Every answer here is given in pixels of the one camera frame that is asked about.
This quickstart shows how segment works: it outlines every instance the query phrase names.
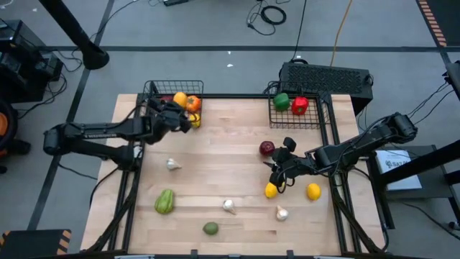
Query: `lime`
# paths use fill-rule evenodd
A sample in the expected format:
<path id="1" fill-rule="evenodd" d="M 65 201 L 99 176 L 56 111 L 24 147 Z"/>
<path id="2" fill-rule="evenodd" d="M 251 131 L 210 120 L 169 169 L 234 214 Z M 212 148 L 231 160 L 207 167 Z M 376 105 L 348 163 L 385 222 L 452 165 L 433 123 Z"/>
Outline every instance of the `lime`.
<path id="1" fill-rule="evenodd" d="M 219 226 L 215 222 L 208 222 L 203 227 L 203 231 L 208 235 L 215 235 L 219 230 Z"/>

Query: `gray floor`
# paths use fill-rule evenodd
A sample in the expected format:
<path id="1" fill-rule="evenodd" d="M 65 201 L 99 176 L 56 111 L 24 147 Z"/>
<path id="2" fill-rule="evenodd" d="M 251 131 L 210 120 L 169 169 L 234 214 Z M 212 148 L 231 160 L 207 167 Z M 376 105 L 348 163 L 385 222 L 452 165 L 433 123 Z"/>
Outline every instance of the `gray floor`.
<path id="1" fill-rule="evenodd" d="M 90 35 L 99 27 L 107 2 L 65 1 Z M 112 13 L 127 2 L 116 0 Z M 346 4 L 344 0 L 309 0 L 300 45 L 332 46 Z M 287 12 L 287 21 L 277 27 L 271 37 L 263 37 L 246 27 L 245 19 L 252 5 L 253 1 L 247 0 L 194 0 L 179 6 L 160 4 L 150 7 L 147 0 L 139 0 L 108 23 L 101 45 L 295 44 L 302 1 L 281 6 Z M 0 9 L 0 17 L 23 19 L 47 45 L 73 45 L 38 2 L 16 0 L 6 9 Z M 264 24 L 256 26 L 271 29 Z M 355 0 L 339 45 L 433 47 L 435 43 L 414 0 Z M 277 79 L 282 62 L 289 60 L 292 54 L 283 51 L 110 52 L 111 62 L 100 70 L 91 71 L 75 120 L 109 121 L 117 95 L 138 93 L 149 79 L 199 79 L 204 81 L 206 93 L 260 93 L 270 80 Z M 298 55 L 319 65 L 328 65 L 331 59 L 330 52 L 299 52 Z M 449 56 L 453 61 L 460 59 L 460 53 L 449 53 Z M 443 83 L 444 64 L 438 53 L 340 52 L 336 54 L 334 65 L 366 68 L 374 75 L 374 100 L 368 108 L 368 123 L 392 112 L 411 111 Z M 42 152 L 42 133 L 65 121 L 82 71 L 65 73 L 68 90 L 55 103 L 41 106 L 20 121 L 18 135 L 30 141 L 33 148 L 28 156 L 3 162 L 9 166 L 9 172 L 0 176 L 0 197 L 3 208 L 7 208 L 0 214 L 0 232 L 27 228 L 52 159 Z M 52 87 L 57 88 L 59 84 L 54 83 Z M 435 96 L 415 118 L 428 113 L 441 97 Z M 418 137 L 411 145 L 442 147 L 457 140 L 460 104 L 456 97 L 453 94 L 448 96 L 418 126 Z M 100 165 L 99 160 L 82 155 L 66 155 L 61 163 L 92 176 L 96 176 Z M 451 163 L 447 168 L 452 171 L 458 166 L 458 163 Z M 39 229 L 71 229 L 71 252 L 80 248 L 88 216 L 88 200 L 94 185 L 93 180 L 59 169 L 38 225 Z M 417 205 L 442 222 L 454 219 L 447 201 L 420 201 Z M 392 204 L 391 207 L 397 228 L 389 231 L 390 252 L 426 258 L 460 258 L 458 241 L 422 214 L 401 204 Z"/>

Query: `black basket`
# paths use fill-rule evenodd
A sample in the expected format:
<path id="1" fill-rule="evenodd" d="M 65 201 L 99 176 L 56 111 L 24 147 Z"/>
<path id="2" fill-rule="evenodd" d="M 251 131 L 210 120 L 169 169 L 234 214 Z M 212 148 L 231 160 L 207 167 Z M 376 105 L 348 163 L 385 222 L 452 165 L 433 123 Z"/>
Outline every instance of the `black basket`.
<path id="1" fill-rule="evenodd" d="M 197 96 L 201 100 L 201 108 L 198 110 L 200 118 L 191 121 L 198 122 L 201 121 L 203 109 L 203 87 L 203 82 L 199 80 L 149 80 L 145 82 L 142 99 L 174 96 L 177 92 Z"/>
<path id="2" fill-rule="evenodd" d="M 281 93 L 282 89 L 286 88 L 296 88 L 298 92 L 288 94 L 290 108 L 279 112 L 275 109 L 273 98 Z M 302 82 L 270 81 L 265 93 L 268 94 L 268 114 L 271 128 L 317 130 L 322 124 L 329 123 L 330 119 L 326 103 L 329 92 L 324 89 L 309 89 Z M 303 96 L 308 99 L 308 108 L 305 114 L 296 115 L 291 110 L 294 98 L 297 96 Z"/>

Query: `orange wheel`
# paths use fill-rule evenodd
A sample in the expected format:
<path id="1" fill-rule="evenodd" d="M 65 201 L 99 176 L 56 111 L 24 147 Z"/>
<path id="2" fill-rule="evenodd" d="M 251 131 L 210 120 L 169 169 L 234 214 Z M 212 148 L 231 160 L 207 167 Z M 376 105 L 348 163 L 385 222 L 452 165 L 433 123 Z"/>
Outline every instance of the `orange wheel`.
<path id="1" fill-rule="evenodd" d="M 8 119 L 6 118 L 5 114 L 2 114 L 0 112 L 0 136 L 4 136 L 7 129 L 8 129 Z"/>

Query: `wooden tabletop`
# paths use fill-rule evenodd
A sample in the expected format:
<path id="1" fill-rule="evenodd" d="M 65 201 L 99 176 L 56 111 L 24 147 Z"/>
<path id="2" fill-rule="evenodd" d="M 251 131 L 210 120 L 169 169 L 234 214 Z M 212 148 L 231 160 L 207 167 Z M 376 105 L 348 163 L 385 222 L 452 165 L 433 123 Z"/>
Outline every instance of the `wooden tabletop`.
<path id="1" fill-rule="evenodd" d="M 134 107 L 136 95 L 119 95 L 113 121 L 122 120 Z M 358 134 L 349 96 L 333 96 L 333 107 L 341 141 Z M 295 185 L 274 199 L 264 189 L 270 169 L 262 163 L 259 144 L 270 140 L 277 147 L 285 137 L 297 142 L 296 155 L 322 146 L 319 129 L 271 129 L 267 100 L 205 99 L 202 126 L 188 134 L 168 133 L 161 142 L 147 145 L 134 213 L 130 253 L 144 254 L 244 254 L 340 255 L 336 222 L 328 179 L 300 176 Z M 120 146 L 123 140 L 109 140 Z M 173 158 L 183 168 L 168 171 L 166 160 Z M 99 179 L 116 166 L 102 162 Z M 358 168 L 367 171 L 364 163 Z M 101 184 L 93 199 L 81 248 L 91 246 L 114 215 L 121 173 Z M 321 198 L 311 201 L 305 187 L 317 183 Z M 356 219 L 377 246 L 384 245 L 380 221 L 369 181 L 358 173 L 349 174 L 349 186 Z M 161 191 L 171 188 L 175 209 L 158 214 L 154 204 Z M 221 206 L 231 199 L 236 215 Z M 276 206 L 289 211 L 285 222 L 275 219 Z M 217 235 L 208 236 L 207 222 L 219 225 Z M 352 250 L 348 222 L 344 218 L 349 250 Z M 121 247 L 124 222 L 120 224 L 117 247 Z"/>

